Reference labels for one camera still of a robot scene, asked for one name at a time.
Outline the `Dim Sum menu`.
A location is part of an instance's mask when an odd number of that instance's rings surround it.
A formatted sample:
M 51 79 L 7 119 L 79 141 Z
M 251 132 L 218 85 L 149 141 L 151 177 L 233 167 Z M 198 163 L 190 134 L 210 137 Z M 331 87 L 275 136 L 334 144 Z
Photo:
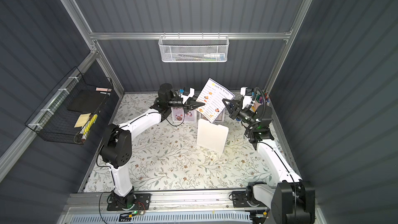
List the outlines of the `Dim Sum menu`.
M 196 109 L 210 123 L 213 123 L 225 109 L 223 99 L 232 100 L 235 95 L 223 85 L 209 78 L 200 92 L 197 101 L 204 103 Z

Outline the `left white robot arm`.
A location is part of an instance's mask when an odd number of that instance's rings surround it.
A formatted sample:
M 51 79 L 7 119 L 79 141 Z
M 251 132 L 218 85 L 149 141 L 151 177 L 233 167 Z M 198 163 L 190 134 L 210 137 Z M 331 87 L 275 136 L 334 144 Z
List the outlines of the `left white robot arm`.
M 158 97 L 149 110 L 125 123 L 109 124 L 106 127 L 102 138 L 103 146 L 98 156 L 110 169 L 115 196 L 125 199 L 134 193 L 129 170 L 126 167 L 132 157 L 132 141 L 147 129 L 167 120 L 172 108 L 181 108 L 187 113 L 205 105 L 197 99 L 193 88 L 178 94 L 171 84 L 164 83 L 160 86 Z

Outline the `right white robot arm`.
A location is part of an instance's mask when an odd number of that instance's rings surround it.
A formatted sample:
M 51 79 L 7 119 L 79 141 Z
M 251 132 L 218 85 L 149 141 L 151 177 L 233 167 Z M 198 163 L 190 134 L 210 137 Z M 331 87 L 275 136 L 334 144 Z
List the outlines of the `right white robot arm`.
M 245 191 L 232 192 L 234 207 L 265 206 L 264 216 L 272 214 L 277 224 L 313 224 L 315 188 L 289 165 L 277 147 L 269 125 L 272 109 L 265 93 L 258 87 L 242 87 L 239 100 L 223 99 L 231 119 L 245 126 L 244 136 L 268 164 L 276 186 L 250 182 Z

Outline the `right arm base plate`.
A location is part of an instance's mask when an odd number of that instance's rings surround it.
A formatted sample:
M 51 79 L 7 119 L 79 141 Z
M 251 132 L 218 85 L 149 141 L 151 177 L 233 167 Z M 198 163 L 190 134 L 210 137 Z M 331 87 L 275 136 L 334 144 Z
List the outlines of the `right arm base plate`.
M 233 191 L 231 199 L 235 208 L 271 207 L 274 190 L 253 188 L 246 191 Z

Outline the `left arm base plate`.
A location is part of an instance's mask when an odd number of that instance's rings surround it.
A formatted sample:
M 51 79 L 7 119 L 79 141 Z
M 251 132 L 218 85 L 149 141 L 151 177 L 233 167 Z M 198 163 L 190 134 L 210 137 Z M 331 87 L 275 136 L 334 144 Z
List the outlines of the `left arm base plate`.
M 149 210 L 151 194 L 128 194 L 121 197 L 112 192 L 107 198 L 107 211 Z

